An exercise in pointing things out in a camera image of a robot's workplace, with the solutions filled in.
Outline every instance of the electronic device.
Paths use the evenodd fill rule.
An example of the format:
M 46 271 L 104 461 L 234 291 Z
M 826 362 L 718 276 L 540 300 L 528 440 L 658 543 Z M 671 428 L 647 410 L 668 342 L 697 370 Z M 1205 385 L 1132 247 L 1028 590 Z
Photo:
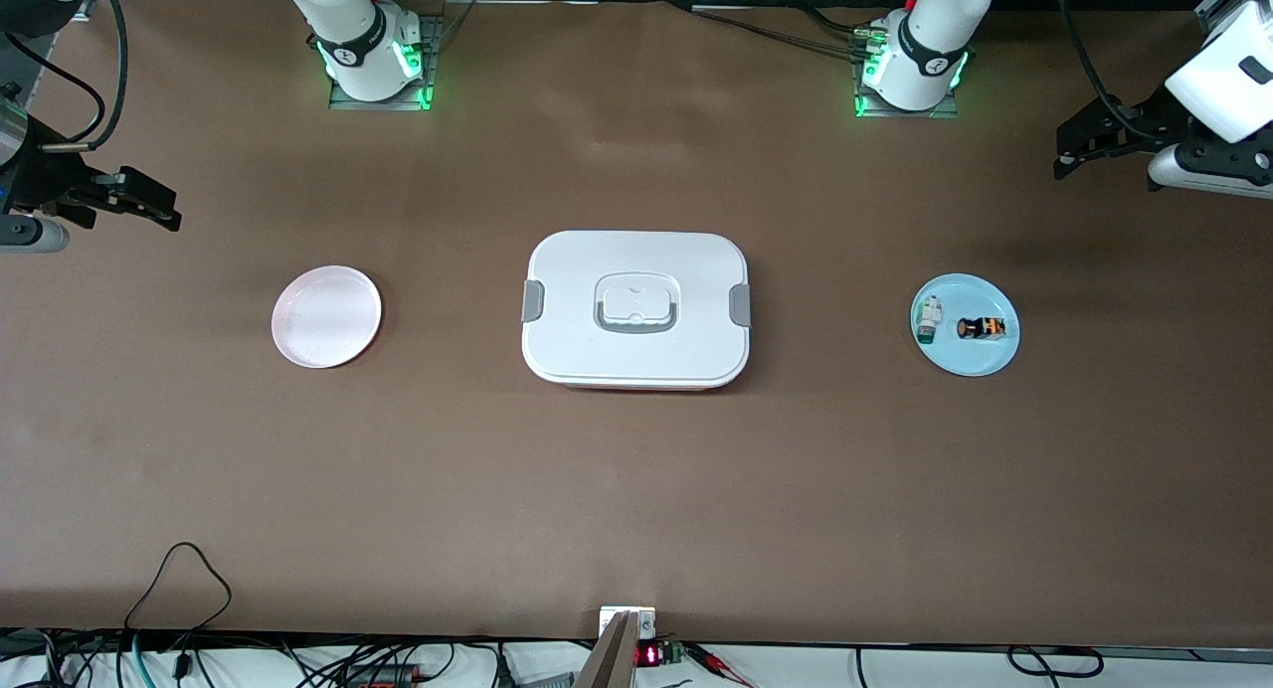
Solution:
M 967 60 L 967 42 L 990 0 L 915 0 L 871 23 L 862 85 L 903 111 L 937 107 Z
M 1100 84 L 1062 3 L 1097 98 L 1057 129 L 1055 178 L 1097 158 L 1153 153 L 1150 190 L 1273 199 L 1273 0 L 1204 0 L 1202 48 L 1132 107 Z

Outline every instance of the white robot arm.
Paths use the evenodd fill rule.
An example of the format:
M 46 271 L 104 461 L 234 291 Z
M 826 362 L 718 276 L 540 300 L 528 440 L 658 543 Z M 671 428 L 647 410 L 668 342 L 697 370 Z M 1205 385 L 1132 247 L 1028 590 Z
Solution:
M 1100 88 L 1057 129 L 1058 180 L 1088 161 L 1146 152 L 1151 190 L 1273 199 L 1273 0 L 1221 0 L 1216 13 L 1211 3 L 1197 10 L 1209 28 L 1202 50 L 1150 99 L 1122 107 Z
M 383 101 L 424 73 L 420 17 L 390 0 L 292 0 L 300 8 L 327 62 L 350 97 Z
M 973 32 L 990 0 L 915 0 L 872 23 L 887 41 L 862 83 L 903 111 L 924 111 L 946 98 Z

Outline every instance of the green led light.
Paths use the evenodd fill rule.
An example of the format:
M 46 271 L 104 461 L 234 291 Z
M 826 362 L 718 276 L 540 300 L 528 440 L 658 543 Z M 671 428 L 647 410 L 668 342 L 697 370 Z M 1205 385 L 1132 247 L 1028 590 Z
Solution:
M 967 52 L 964 52 L 964 56 L 960 57 L 957 66 L 955 66 L 955 75 L 951 76 L 951 89 L 955 89 L 955 87 L 959 85 L 960 74 L 964 73 L 965 64 L 967 64 Z
M 393 56 L 398 60 L 398 66 L 402 68 L 402 73 L 407 76 L 415 78 L 420 75 L 420 50 L 412 45 L 402 46 L 393 42 Z

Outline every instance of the cable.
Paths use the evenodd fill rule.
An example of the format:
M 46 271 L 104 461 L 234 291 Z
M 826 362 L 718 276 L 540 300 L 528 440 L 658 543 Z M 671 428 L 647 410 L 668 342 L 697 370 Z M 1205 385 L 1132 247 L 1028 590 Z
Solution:
M 499 668 L 500 668 L 500 665 L 499 665 L 500 664 L 499 651 L 496 651 L 495 649 L 491 649 L 490 646 L 482 646 L 481 643 L 465 643 L 465 646 L 468 646 L 470 649 L 484 649 L 486 651 L 490 651 L 491 655 L 495 656 L 495 675 L 491 675 L 491 679 L 490 679 L 490 688 L 495 688 L 495 685 L 499 683 Z
M 137 664 L 137 674 L 141 675 L 141 683 L 146 684 L 146 688 L 155 688 L 155 682 L 150 678 L 150 671 L 146 669 L 146 663 L 141 660 L 141 634 L 132 634 L 132 663 Z
M 425 643 L 425 641 L 418 642 L 418 645 L 423 645 L 423 643 Z M 379 641 L 369 643 L 369 645 L 356 646 L 350 655 L 340 657 L 340 659 L 336 659 L 336 660 L 328 663 L 327 665 L 321 666 L 321 668 L 313 670 L 309 675 L 306 675 L 306 680 L 302 680 L 300 683 L 298 683 L 297 688 L 303 688 L 306 684 L 309 684 L 309 685 L 317 688 L 320 685 L 320 683 L 318 683 L 320 680 L 321 682 L 326 682 L 326 683 L 336 684 L 337 688 L 345 688 L 346 684 L 349 684 L 349 682 L 350 682 L 349 670 L 351 668 L 354 668 L 355 665 L 358 665 L 360 661 L 364 661 L 364 660 L 368 660 L 368 661 L 370 661 L 370 660 L 379 661 L 379 660 L 383 659 L 383 656 L 381 659 L 373 659 L 373 656 L 376 656 L 376 654 L 381 652 L 381 651 L 383 651 L 386 649 L 392 650 L 395 646 L 398 646 L 397 650 L 401 651 L 401 650 L 405 650 L 405 647 L 409 647 L 410 645 L 409 643 L 401 643 L 401 642 L 393 643 L 393 642 L 386 642 L 384 640 L 379 640 Z
M 794 34 L 787 34 L 787 33 L 783 33 L 783 32 L 775 32 L 773 29 L 766 29 L 764 27 L 750 25 L 746 22 L 740 22 L 737 19 L 729 19 L 728 17 L 718 17 L 717 14 L 710 14 L 708 11 L 695 11 L 695 13 L 691 13 L 691 14 L 695 14 L 696 17 L 701 17 L 704 19 L 710 19 L 713 22 L 721 22 L 723 25 L 738 27 L 740 29 L 746 29 L 746 31 L 749 31 L 749 32 L 751 32 L 754 34 L 760 34 L 761 37 L 765 37 L 765 38 L 769 38 L 769 39 L 774 39 L 777 42 L 783 42 L 783 43 L 791 45 L 793 47 L 799 47 L 799 48 L 803 48 L 806 51 L 812 51 L 815 54 L 821 54 L 824 56 L 830 56 L 830 57 L 834 57 L 834 59 L 853 60 L 853 59 L 861 56 L 859 52 L 857 52 L 857 51 L 854 51 L 854 50 L 852 50 L 849 47 L 827 45 L 827 43 L 824 43 L 824 42 L 817 42 L 817 41 L 813 41 L 813 39 L 807 39 L 805 37 L 797 37 Z
M 745 688 L 756 688 L 746 678 L 738 675 L 738 671 L 732 669 L 727 663 L 724 663 L 721 656 L 714 655 L 703 646 L 698 643 L 682 642 L 681 646 L 685 649 L 685 655 L 690 656 L 693 661 L 703 666 L 704 670 L 715 675 L 717 678 L 724 678 L 731 683 L 737 683 Z
M 862 649 L 854 649 L 853 664 L 858 669 L 858 688 L 867 688 L 867 674 L 862 670 Z
M 115 685 L 123 688 L 123 633 L 120 633 L 120 641 L 115 643 Z
M 302 678 L 306 679 L 306 683 L 309 684 L 312 688 L 318 688 L 318 685 L 313 683 L 312 678 L 313 669 L 306 665 L 306 663 L 300 660 L 300 656 L 298 656 L 295 651 L 292 651 L 292 646 L 288 645 L 286 640 L 280 638 L 280 642 L 283 643 L 283 649 L 286 651 L 286 654 L 292 657 L 292 663 L 297 664 L 297 670 L 300 671 L 300 675 Z
M 438 669 L 438 673 L 434 673 L 433 675 L 423 677 L 420 679 L 420 683 L 428 683 L 428 682 L 430 682 L 430 680 L 440 677 L 443 673 L 447 673 L 447 669 L 449 669 L 451 664 L 454 663 L 454 660 L 456 660 L 456 645 L 454 643 L 448 643 L 448 646 L 451 646 L 451 657 L 447 659 L 447 663 L 442 664 L 442 668 Z
M 438 48 L 439 50 L 443 47 L 443 45 L 447 43 L 447 39 L 449 39 L 452 36 L 454 36 L 456 32 L 460 31 L 460 25 L 463 25 L 465 19 L 468 18 L 468 13 L 472 11 L 474 6 L 476 6 L 476 5 L 477 5 L 477 0 L 468 0 L 468 6 L 466 6 L 465 10 L 460 13 L 460 17 L 456 18 L 456 20 L 452 22 L 449 25 L 446 25 L 442 29 L 442 38 L 438 39 Z
M 88 150 L 97 150 L 109 140 L 115 127 L 120 124 L 120 115 L 123 112 L 123 97 L 129 90 L 129 28 L 123 23 L 123 8 L 120 0 L 109 0 L 111 11 L 115 13 L 115 31 L 120 39 L 120 76 L 115 87 L 115 107 L 111 110 L 111 118 L 106 122 L 102 134 L 89 141 Z
M 97 647 L 93 649 L 93 652 L 89 654 L 88 657 L 85 657 L 84 652 L 80 651 L 78 649 L 78 646 L 76 646 L 76 655 L 80 656 L 80 659 L 84 661 L 84 665 L 81 665 L 80 669 L 78 671 L 75 671 L 75 678 L 73 678 L 70 680 L 70 683 L 67 683 L 67 685 L 78 685 L 79 680 L 80 680 L 80 678 L 83 678 L 85 670 L 88 671 L 88 683 L 85 683 L 85 685 L 92 685 L 93 684 L 93 659 L 95 659 L 97 656 L 99 656 L 99 654 L 102 652 L 103 649 L 106 649 L 106 638 L 104 637 L 99 640 L 99 642 L 97 643 Z
M 97 127 L 102 124 L 102 117 L 106 116 L 106 101 L 102 98 L 102 94 L 99 94 L 97 89 L 89 85 L 88 82 L 81 80 L 79 76 L 71 74 L 70 71 L 66 71 L 60 66 L 56 66 L 56 64 L 48 61 L 47 59 L 41 57 L 38 54 L 32 51 L 31 47 L 23 45 L 18 39 L 18 37 L 10 34 L 9 32 L 5 32 L 4 37 L 5 39 L 9 39 L 9 43 L 13 45 L 15 50 L 20 51 L 27 59 L 34 61 L 36 64 L 38 64 L 38 66 L 43 66 L 45 69 L 52 71 L 53 74 L 57 74 L 59 76 L 66 79 L 71 84 L 75 84 L 93 98 L 93 103 L 97 104 L 97 113 L 93 115 L 93 121 L 90 121 L 89 125 L 83 131 L 80 131 L 74 136 L 67 136 L 66 140 L 79 141 L 83 140 L 85 136 L 90 135 L 93 131 L 95 131 Z
M 53 685 L 61 687 L 62 683 L 62 668 L 61 660 L 57 655 L 57 646 L 53 643 L 53 637 L 43 631 L 37 631 L 41 638 L 45 638 L 45 673 L 48 675 L 46 680 L 53 683 Z
M 196 547 L 196 544 L 191 541 L 177 541 L 172 547 L 168 547 L 168 550 L 164 552 L 163 561 L 159 562 L 159 568 L 155 571 L 154 578 L 150 580 L 150 585 L 146 586 L 146 590 L 141 592 L 141 598 L 139 598 L 135 603 L 132 603 L 132 608 L 130 608 L 129 613 L 123 617 L 123 628 L 126 631 L 135 629 L 132 626 L 132 614 L 135 614 L 137 609 L 141 606 L 141 604 L 144 604 L 145 600 L 150 598 L 150 592 L 154 591 L 155 585 L 159 584 L 159 577 L 163 576 L 164 567 L 168 566 L 168 559 L 172 558 L 173 552 L 177 552 L 177 549 L 182 547 L 188 547 L 192 552 L 195 552 L 199 555 L 199 561 L 204 562 L 204 568 L 207 570 L 207 573 L 213 575 L 213 578 L 215 578 L 216 582 L 222 585 L 222 589 L 225 590 L 225 603 L 222 604 L 222 608 L 213 612 L 211 615 L 199 622 L 191 629 L 187 629 L 186 633 L 195 633 L 195 631 L 204 628 L 205 626 L 215 620 L 216 617 L 225 613 L 228 608 L 230 608 L 230 601 L 234 600 L 234 591 L 230 590 L 230 585 L 227 582 L 227 580 L 223 578 L 222 575 L 219 575 L 218 571 L 213 568 L 213 564 L 207 561 L 207 557 L 204 555 L 204 550 Z
M 815 8 L 812 4 L 805 4 L 803 1 L 793 1 L 787 6 L 792 9 L 798 9 L 805 14 L 808 14 L 810 18 L 813 19 L 813 22 L 819 23 L 819 25 L 826 27 L 833 32 L 844 32 L 847 34 L 852 34 L 857 28 L 861 27 L 861 25 L 841 25 L 839 22 L 819 11 L 817 8 Z
M 1087 48 L 1083 46 L 1083 41 L 1078 38 L 1078 29 L 1074 28 L 1074 19 L 1069 13 L 1069 1 L 1068 0 L 1057 0 L 1057 1 L 1060 8 L 1060 18 L 1066 23 L 1066 32 L 1069 33 L 1069 43 L 1074 46 L 1074 52 L 1078 54 L 1078 62 L 1083 66 L 1083 73 L 1087 74 L 1087 80 L 1091 82 L 1092 89 L 1096 90 L 1096 98 L 1101 99 L 1101 103 L 1105 104 L 1105 108 L 1110 112 L 1110 116 L 1113 116 L 1119 124 L 1122 124 L 1123 127 L 1127 129 L 1127 133 L 1132 134 L 1133 136 L 1139 136 L 1141 139 L 1150 139 L 1157 141 L 1169 140 L 1166 136 L 1158 134 L 1151 134 L 1148 131 L 1142 131 L 1141 129 L 1133 126 L 1133 122 L 1127 116 L 1127 113 L 1123 113 L 1123 110 L 1119 108 L 1118 103 L 1114 103 L 1114 99 L 1110 98 L 1109 92 L 1105 90 L 1105 83 L 1101 82 L 1100 75 L 1096 73 L 1096 68 L 1092 66 L 1092 59 L 1087 55 Z
M 202 654 L 199 652 L 199 649 L 193 649 L 192 652 L 195 652 L 195 665 L 199 666 L 199 673 L 204 675 L 204 683 L 207 683 L 207 688 L 216 688 L 216 684 L 213 683 L 213 677 L 207 675 L 207 669 L 204 668 Z
M 1057 680 L 1058 678 L 1096 678 L 1096 675 L 1100 675 L 1101 671 L 1105 670 L 1105 657 L 1101 656 L 1100 652 L 1096 652 L 1092 649 L 1085 649 L 1085 655 L 1096 659 L 1096 668 L 1092 670 L 1057 670 L 1051 668 L 1046 660 L 1044 660 L 1039 651 L 1031 649 L 1030 646 L 1008 646 L 1008 663 L 1012 664 L 1012 668 L 1017 669 L 1020 673 L 1032 675 L 1035 678 L 1046 678 L 1048 680 L 1051 680 L 1053 688 L 1060 688 L 1060 683 Z M 1034 660 L 1039 661 L 1041 670 L 1026 668 L 1018 664 L 1016 659 L 1017 652 L 1030 654 Z

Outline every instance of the black cable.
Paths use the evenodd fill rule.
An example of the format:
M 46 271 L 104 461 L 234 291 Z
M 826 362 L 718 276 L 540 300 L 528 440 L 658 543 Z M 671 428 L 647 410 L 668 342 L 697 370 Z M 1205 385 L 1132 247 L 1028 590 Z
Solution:
M 447 669 L 449 669 L 451 664 L 454 663 L 456 660 L 456 645 L 449 643 L 449 646 L 451 646 L 451 656 L 447 659 L 447 663 L 442 664 L 442 668 L 438 669 L 438 673 L 434 673 L 433 675 L 421 677 L 420 683 L 428 683 L 433 679 L 439 678 L 443 673 L 447 673 Z
M 805 14 L 808 14 L 810 18 L 813 19 L 813 22 L 819 23 L 819 25 L 826 27 L 833 32 L 844 32 L 847 34 L 852 34 L 858 27 L 861 27 L 861 25 L 841 25 L 839 22 L 819 11 L 817 8 L 815 8 L 812 4 L 805 4 L 803 1 L 793 1 L 787 6 L 792 9 L 798 9 Z
M 491 649 L 490 646 L 482 646 L 481 643 L 465 643 L 465 646 L 468 646 L 470 649 L 484 649 L 495 656 L 495 675 L 491 675 L 490 678 L 490 688 L 495 688 L 495 684 L 499 683 L 499 651 Z
M 89 125 L 83 131 L 80 131 L 79 134 L 76 134 L 74 136 L 67 136 L 66 140 L 67 141 L 79 141 L 79 140 L 83 140 L 85 136 L 90 135 L 93 131 L 95 131 L 97 127 L 102 124 L 102 117 L 106 116 L 106 99 L 102 98 L 102 94 L 99 94 L 97 92 L 97 89 L 94 89 L 92 85 L 89 85 L 88 82 L 81 80 L 79 76 L 71 74 L 70 71 L 67 71 L 67 70 L 65 70 L 65 69 L 62 69 L 60 66 L 56 66 L 56 64 L 48 61 L 47 59 L 41 57 L 38 54 L 36 54 L 34 51 L 32 51 L 31 47 L 28 47 L 27 45 L 23 45 L 18 39 L 18 37 L 10 34 L 9 32 L 5 32 L 4 37 L 5 37 L 5 39 L 9 39 L 9 43 L 13 45 L 13 48 L 20 51 L 27 59 L 34 61 L 36 64 L 38 64 L 38 66 L 43 66 L 45 69 L 52 71 L 53 74 L 57 74 L 59 76 L 61 76 L 62 79 L 66 79 L 71 84 L 75 84 L 76 87 L 81 88 L 88 96 L 90 96 L 93 98 L 93 103 L 97 104 L 97 113 L 93 115 L 93 121 L 90 121 Z
M 1087 48 L 1083 46 L 1083 41 L 1078 38 L 1078 29 L 1074 28 L 1074 19 L 1069 13 L 1069 1 L 1057 0 L 1057 3 L 1060 8 L 1060 18 L 1066 22 L 1066 31 L 1069 33 L 1069 42 L 1074 46 L 1074 52 L 1078 54 L 1078 62 L 1083 66 L 1083 73 L 1087 74 L 1087 80 L 1091 82 L 1092 89 L 1096 90 L 1096 98 L 1101 99 L 1101 103 L 1105 104 L 1105 108 L 1110 112 L 1110 116 L 1113 116 L 1120 125 L 1123 125 L 1123 127 L 1127 129 L 1127 133 L 1132 134 L 1133 136 L 1139 136 L 1141 139 L 1151 139 L 1158 141 L 1169 140 L 1166 136 L 1137 129 L 1136 125 L 1132 122 L 1132 120 L 1127 116 L 1127 113 L 1123 113 L 1123 110 L 1119 108 L 1118 103 L 1114 103 L 1114 99 L 1110 98 L 1109 92 L 1105 90 L 1105 83 L 1101 82 L 1100 75 L 1096 73 L 1096 68 L 1092 66 L 1092 57 L 1087 55 Z
M 115 647 L 115 685 L 116 688 L 123 688 L 123 631 L 120 632 L 120 642 Z
M 70 682 L 67 683 L 67 685 L 78 685 L 79 682 L 80 682 L 80 678 L 83 678 L 85 670 L 88 671 L 88 683 L 85 683 L 85 685 L 92 685 L 93 684 L 93 659 L 95 659 L 97 656 L 99 656 L 99 654 L 102 652 L 102 649 L 104 649 L 104 647 L 106 647 L 106 638 L 102 638 L 97 643 L 97 649 L 93 649 L 93 652 L 89 654 L 85 657 L 84 652 L 81 650 L 79 650 L 79 645 L 76 643 L 76 651 L 75 652 L 80 657 L 80 660 L 84 661 L 84 665 L 81 665 L 80 669 L 75 671 L 75 678 L 71 678 Z
M 53 643 L 53 637 L 47 632 L 38 631 L 38 633 L 45 638 L 45 671 L 48 675 L 46 680 L 61 688 L 65 683 L 62 682 L 62 661 L 57 651 L 57 645 Z
M 393 660 L 393 656 L 401 649 L 396 647 L 395 645 L 391 643 L 391 645 L 386 646 L 382 650 L 388 651 L 388 652 L 386 652 L 381 657 L 369 659 L 368 663 L 367 663 L 367 665 L 365 665 L 365 673 L 368 675 L 368 678 L 367 678 L 368 683 L 374 683 L 376 675 L 378 675 L 382 670 L 384 670 L 384 666 L 387 666 Z M 337 688 L 345 688 L 346 685 L 350 684 L 351 679 L 358 678 L 360 674 L 364 673 L 364 671 L 358 670 L 358 665 L 356 664 L 350 664 L 349 668 L 354 669 L 354 674 L 349 675 L 349 670 L 346 669 L 346 671 L 345 671 L 345 674 L 342 677 L 342 680 L 340 682 L 340 687 L 337 687 Z
M 159 562 L 159 568 L 155 571 L 154 578 L 150 580 L 150 585 L 146 586 L 146 590 L 141 592 L 141 598 L 139 598 L 135 603 L 132 603 L 132 608 L 130 608 L 129 613 L 123 617 L 123 628 L 126 631 L 134 631 L 131 623 L 132 614 L 137 612 L 137 609 L 141 606 L 141 604 L 145 603 L 146 599 L 150 598 L 150 592 L 154 591 L 155 585 L 159 584 L 159 577 L 163 576 L 164 567 L 168 566 L 168 559 L 172 558 L 173 552 L 177 552 L 177 549 L 182 547 L 187 547 L 190 548 L 190 550 L 195 552 L 195 554 L 199 555 L 199 561 L 204 562 L 204 568 L 207 570 L 207 573 L 213 575 L 213 578 L 215 578 L 216 582 L 222 585 L 222 589 L 225 590 L 225 603 L 222 604 L 222 608 L 213 612 L 211 615 L 199 622 L 195 626 L 195 628 L 191 628 L 186 633 L 195 633 L 195 631 L 199 631 L 205 626 L 207 626 L 209 623 L 211 623 L 213 620 L 216 620 L 216 617 L 222 615 L 223 613 L 225 613 L 228 608 L 230 608 L 230 601 L 234 600 L 234 591 L 230 590 L 230 585 L 227 582 L 227 580 L 223 578 L 222 575 L 219 575 L 218 571 L 213 568 L 211 562 L 209 562 L 207 557 L 204 555 L 204 550 L 196 547 L 196 544 L 191 541 L 177 541 L 172 547 L 168 547 L 168 550 L 164 552 L 163 561 Z
M 477 0 L 468 0 L 468 6 L 466 6 L 465 10 L 460 13 L 460 17 L 456 18 L 456 20 L 452 22 L 449 25 L 443 27 L 442 37 L 438 38 L 439 50 L 447 43 L 447 39 L 456 36 L 456 32 L 460 31 L 460 25 L 463 25 L 465 19 L 468 18 L 468 13 L 472 11 L 475 6 L 477 6 Z
M 303 688 L 307 683 L 314 685 L 314 680 L 322 679 L 326 683 L 337 683 L 339 687 L 344 688 L 349 683 L 349 669 L 350 666 L 358 664 L 364 659 L 374 656 L 382 650 L 381 642 L 373 642 L 369 645 L 360 645 L 354 649 L 354 651 L 344 657 L 336 659 L 325 666 L 321 666 L 309 675 L 308 680 L 303 680 L 297 684 L 297 688 Z
M 199 652 L 199 649 L 193 649 L 191 652 L 195 652 L 195 665 L 199 666 L 199 673 L 204 675 L 204 682 L 207 683 L 207 688 L 216 688 L 216 684 L 213 683 L 213 677 L 207 675 L 207 669 L 204 668 L 204 656 Z
M 797 37 L 794 34 L 787 34 L 787 33 L 783 33 L 783 32 L 775 32 L 773 29 L 766 29 L 764 27 L 750 25 L 746 22 L 740 22 L 737 19 L 729 19 L 728 17 L 718 17 L 717 14 L 710 14 L 708 11 L 695 11 L 693 14 L 695 14 L 696 17 L 701 17 L 704 19 L 710 19 L 713 22 L 721 22 L 723 25 L 738 27 L 740 29 L 746 29 L 746 31 L 749 31 L 749 32 L 751 32 L 754 34 L 760 34 L 761 37 L 766 37 L 769 39 L 774 39 L 777 42 L 783 42 L 783 43 L 791 45 L 793 47 L 799 47 L 799 48 L 803 48 L 806 51 L 811 51 L 811 52 L 815 52 L 815 54 L 821 54 L 824 56 L 830 56 L 830 57 L 841 59 L 841 60 L 853 60 L 853 59 L 861 56 L 861 54 L 855 52 L 854 50 L 852 50 L 849 47 L 827 45 L 827 43 L 824 43 L 824 42 L 817 42 L 817 41 L 813 41 L 813 39 L 807 39 L 805 37 Z
M 1100 675 L 1101 671 L 1105 670 L 1105 657 L 1101 656 L 1100 652 L 1096 652 L 1091 649 L 1085 649 L 1083 651 L 1085 652 L 1082 652 L 1081 655 L 1096 659 L 1095 669 L 1057 670 L 1051 668 L 1051 665 L 1046 660 L 1044 660 L 1043 655 L 1040 655 L 1039 651 L 1031 649 L 1030 646 L 1008 646 L 1008 663 L 1012 665 L 1012 668 L 1017 669 L 1017 671 L 1020 673 L 1023 673 L 1026 675 L 1032 675 L 1035 678 L 1046 678 L 1048 680 L 1051 680 L 1053 688 L 1060 688 L 1060 683 L 1057 680 L 1058 678 L 1078 678 L 1078 679 L 1096 678 L 1096 675 Z M 1030 656 L 1034 657 L 1034 660 L 1039 661 L 1040 668 L 1032 669 L 1018 664 L 1016 659 L 1017 652 L 1030 654 Z
M 858 688 L 867 688 L 867 674 L 862 670 L 862 649 L 854 649 L 853 664 L 858 669 Z
M 297 670 L 300 671 L 300 675 L 302 678 L 306 679 L 306 683 L 311 685 L 311 688 L 318 688 L 318 685 L 313 683 L 312 678 L 313 669 L 306 665 L 306 663 L 300 660 L 300 656 L 298 656 L 295 651 L 292 651 L 292 646 L 288 645 L 288 641 L 285 638 L 280 638 L 279 641 L 283 643 L 283 649 L 286 651 L 288 656 L 292 657 L 292 663 L 297 664 Z
M 129 31 L 123 25 L 123 8 L 120 0 L 111 0 L 111 10 L 115 13 L 115 31 L 120 39 L 120 78 L 115 87 L 115 107 L 111 110 L 111 118 L 106 122 L 102 134 L 88 143 L 88 150 L 97 150 L 104 144 L 115 127 L 120 124 L 120 113 L 123 112 L 123 96 L 129 89 Z

